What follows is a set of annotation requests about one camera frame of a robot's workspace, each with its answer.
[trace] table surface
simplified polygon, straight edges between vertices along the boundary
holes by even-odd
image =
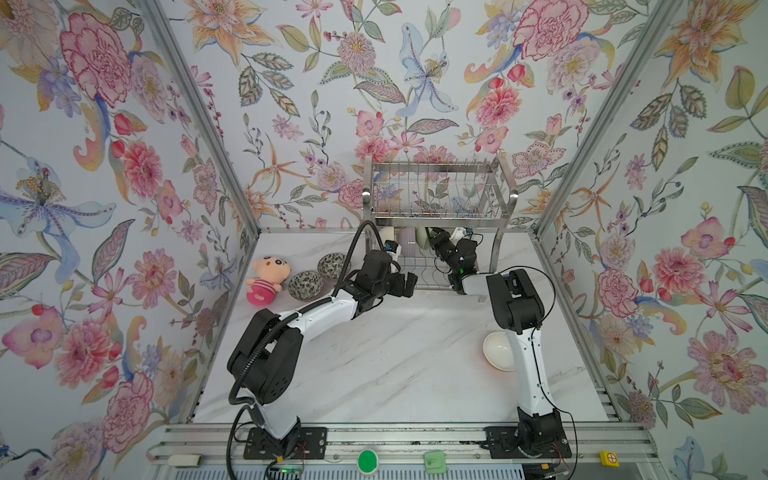
[[[265,233],[254,255],[282,257],[298,273],[315,270],[327,253],[346,252],[351,239],[344,233]],[[491,240],[486,235],[478,248],[481,269],[488,266]],[[353,265],[362,263],[363,254],[361,241]],[[520,264],[541,268],[528,235],[507,233],[499,268]],[[548,308],[553,295],[549,282],[538,272],[529,275]],[[288,294],[287,284],[267,308],[278,313],[303,304]],[[324,292],[332,287],[328,283]],[[234,420],[238,407],[227,402],[234,380],[227,360],[257,310],[240,292],[195,422]],[[495,369],[482,352],[483,340],[496,331],[500,329],[490,302],[477,297],[431,291],[417,291],[410,299],[386,297],[380,307],[305,343],[284,395],[305,423],[514,421],[515,372]],[[606,421],[557,304],[542,327],[541,348],[555,405],[578,421]]]

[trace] plush toy face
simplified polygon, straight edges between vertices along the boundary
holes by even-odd
[[[264,257],[253,262],[256,275],[267,282],[280,284],[290,275],[290,265],[281,258]]]

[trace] yellow button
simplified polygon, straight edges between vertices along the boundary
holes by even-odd
[[[600,452],[600,461],[607,467],[619,466],[619,457],[613,452]]]

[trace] wall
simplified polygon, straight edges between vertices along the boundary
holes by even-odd
[[[158,52],[130,1],[0,0],[2,478],[139,478],[211,359],[253,240]]]
[[[164,2],[253,212],[266,228],[355,226],[362,159],[505,157],[530,227],[557,187],[650,0]],[[375,194],[390,210],[464,212],[478,188]]]
[[[545,237],[672,478],[768,475],[767,18],[688,2]]]

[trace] metal dish rack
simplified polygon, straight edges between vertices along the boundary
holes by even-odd
[[[517,184],[505,159],[454,164],[373,162],[363,164],[364,220],[378,227],[495,229],[491,270],[496,270],[504,232],[518,199]],[[366,232],[366,248],[372,238]],[[421,290],[450,290],[448,266],[432,251],[400,257],[404,271],[419,276]]]

